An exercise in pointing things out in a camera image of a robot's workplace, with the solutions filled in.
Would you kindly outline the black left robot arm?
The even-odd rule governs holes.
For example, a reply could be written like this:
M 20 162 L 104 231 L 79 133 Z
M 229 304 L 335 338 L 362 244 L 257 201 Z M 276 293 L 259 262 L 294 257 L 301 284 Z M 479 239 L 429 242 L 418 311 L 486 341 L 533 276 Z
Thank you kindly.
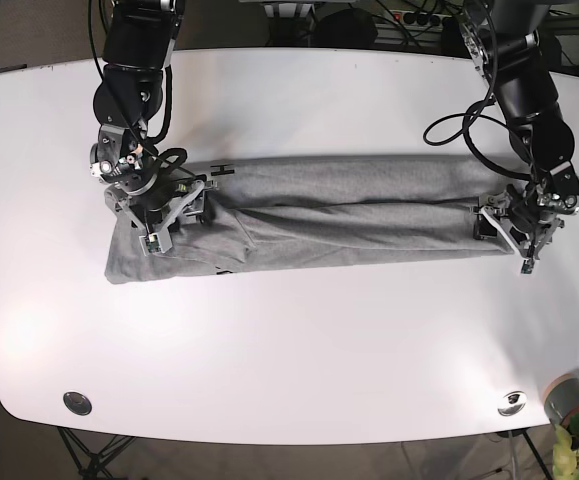
M 538 27 L 549 13 L 549 1 L 466 1 L 458 24 L 476 71 L 487 84 L 483 99 L 458 114 L 460 129 L 441 140 L 464 140 L 486 168 L 514 182 L 496 195 L 483 196 L 475 210 L 478 240 L 502 237 L 532 272 L 540 251 L 579 212 L 579 175 L 572 159 L 573 131 L 565 122 L 558 91 L 539 48 Z M 511 171 L 488 159 L 475 145 L 470 129 L 486 108 L 496 105 L 499 124 L 513 151 L 527 164 L 526 173 Z

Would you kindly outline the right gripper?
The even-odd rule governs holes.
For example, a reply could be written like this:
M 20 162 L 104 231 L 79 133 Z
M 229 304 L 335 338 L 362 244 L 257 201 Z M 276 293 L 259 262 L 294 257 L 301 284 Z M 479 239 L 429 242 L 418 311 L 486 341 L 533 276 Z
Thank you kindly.
M 116 214 L 129 219 L 139 237 L 179 227 L 181 217 L 212 224 L 214 210 L 207 192 L 216 183 L 184 167 L 183 148 L 158 151 L 146 132 L 103 125 L 90 153 L 90 173 L 105 184 L 105 200 Z

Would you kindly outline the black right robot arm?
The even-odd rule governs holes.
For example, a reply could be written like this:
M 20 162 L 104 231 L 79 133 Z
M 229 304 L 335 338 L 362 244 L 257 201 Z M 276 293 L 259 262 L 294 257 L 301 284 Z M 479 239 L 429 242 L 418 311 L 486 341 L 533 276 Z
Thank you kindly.
M 105 184 L 109 208 L 128 219 L 147 255 L 171 249 L 183 217 L 204 220 L 205 196 L 214 184 L 186 169 L 185 149 L 159 151 L 173 108 L 171 55 L 179 34 L 182 1 L 90 1 L 106 30 L 92 57 L 100 84 L 93 111 L 99 123 L 90 173 Z

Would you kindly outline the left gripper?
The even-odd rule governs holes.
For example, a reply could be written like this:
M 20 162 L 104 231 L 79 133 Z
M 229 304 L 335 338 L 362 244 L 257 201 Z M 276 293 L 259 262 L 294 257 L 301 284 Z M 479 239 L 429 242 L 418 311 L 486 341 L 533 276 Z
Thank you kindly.
M 522 257 L 539 258 L 552 242 L 554 233 L 565 225 L 566 216 L 579 212 L 579 176 L 573 164 L 564 161 L 544 177 L 512 172 L 485 159 L 482 164 L 504 177 L 526 183 L 522 190 L 509 184 L 499 194 L 485 194 L 472 209 L 473 237 L 480 241 L 503 240 Z

